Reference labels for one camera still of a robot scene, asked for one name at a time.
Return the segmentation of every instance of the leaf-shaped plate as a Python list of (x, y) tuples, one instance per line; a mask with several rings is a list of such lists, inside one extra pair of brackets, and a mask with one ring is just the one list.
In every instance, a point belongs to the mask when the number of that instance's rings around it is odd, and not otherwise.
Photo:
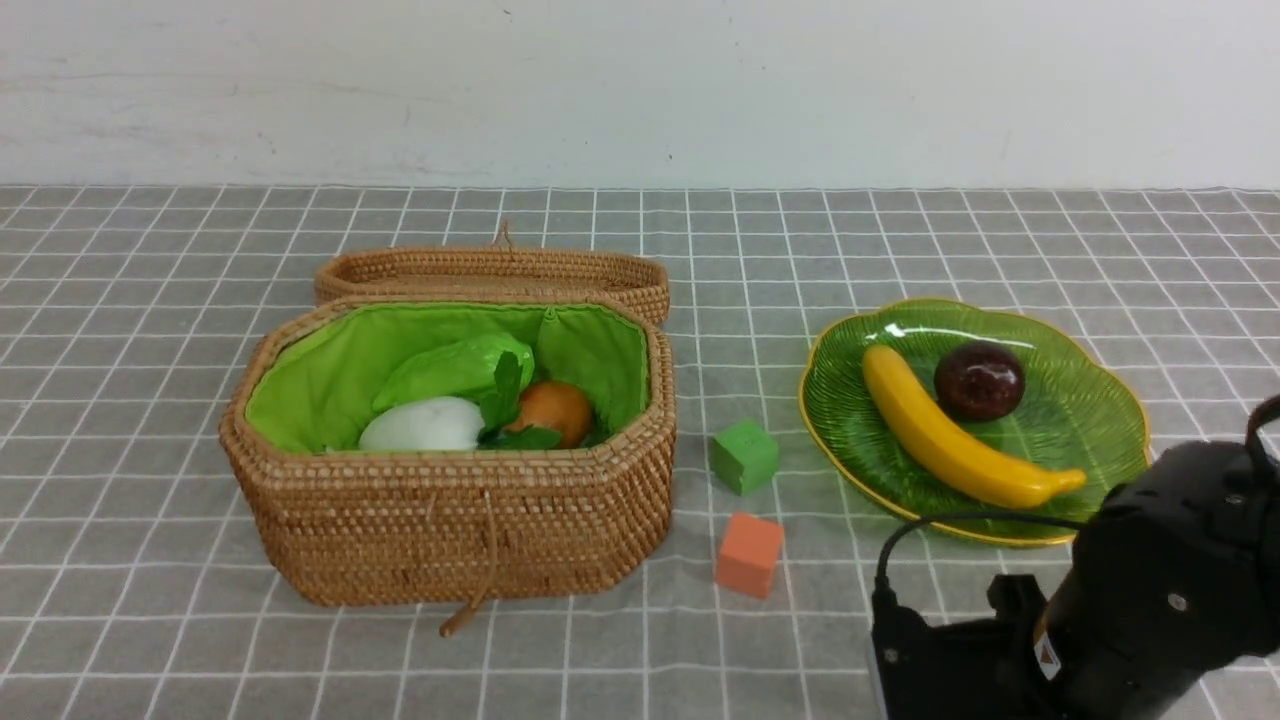
[[(1151, 465), (1151, 429), (1142, 404), (1120, 378), (1074, 340), (1025, 315), (952, 300), (905, 300), (852, 315), (814, 343), (800, 382), (800, 414), (832, 464), (870, 500), (905, 519), (951, 511), (1000, 510), (952, 489), (913, 460), (884, 424), (863, 380), (863, 352), (893, 347), (933, 396), (933, 369), (961, 342), (991, 340), (1021, 361), (1027, 389), (1001, 420), (965, 424), (987, 445), (1050, 469), (1080, 468), (1084, 488), (1055, 497), (1033, 514), (1087, 520), (1107, 492)], [(1004, 546), (1069, 542), (1074, 533), (1014, 521), (966, 521), (936, 528)]]

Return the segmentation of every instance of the orange cube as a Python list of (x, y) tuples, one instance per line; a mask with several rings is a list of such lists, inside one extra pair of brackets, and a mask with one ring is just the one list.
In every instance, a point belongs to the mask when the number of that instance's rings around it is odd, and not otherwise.
[(782, 550), (782, 525), (745, 512), (728, 519), (716, 564), (716, 584), (760, 600), (769, 597)]

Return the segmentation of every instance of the green cube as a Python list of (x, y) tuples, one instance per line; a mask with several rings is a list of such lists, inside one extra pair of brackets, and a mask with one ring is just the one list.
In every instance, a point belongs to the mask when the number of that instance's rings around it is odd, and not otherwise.
[(712, 439), (712, 471), (737, 495), (767, 484), (778, 471), (778, 441), (755, 421), (740, 420)]

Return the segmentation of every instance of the wicker basket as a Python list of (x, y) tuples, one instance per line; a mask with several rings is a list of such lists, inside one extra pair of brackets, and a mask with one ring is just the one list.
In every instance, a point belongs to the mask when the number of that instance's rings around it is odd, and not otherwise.
[[(595, 447), (538, 452), (291, 455), (251, 427), (246, 406), (282, 350), (356, 307), (402, 301), (604, 306), (646, 336), (649, 405)], [(260, 341), (219, 436), (266, 556), (302, 597), (324, 606), (466, 601), (442, 625), (448, 637), (486, 598), (609, 589), (662, 543), (676, 442), (671, 346), (635, 309), (591, 291), (353, 295)]]
[[(497, 245), (506, 240), (507, 246)], [(591, 290), (660, 325), (671, 311), (667, 268), (613, 252), (516, 247), (503, 224), (492, 247), (384, 247), (334, 258), (316, 273), (316, 304), (347, 295), (483, 287), (490, 295), (552, 297)]]

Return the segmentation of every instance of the yellow banana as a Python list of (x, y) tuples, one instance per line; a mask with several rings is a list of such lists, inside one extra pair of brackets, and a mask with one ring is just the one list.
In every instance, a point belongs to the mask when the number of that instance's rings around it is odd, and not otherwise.
[(876, 409), (906, 452), (952, 488), (991, 505), (1025, 510), (1079, 489), (1079, 469), (1053, 471), (1006, 455), (973, 437), (938, 407), (892, 347), (863, 355), (863, 378)]

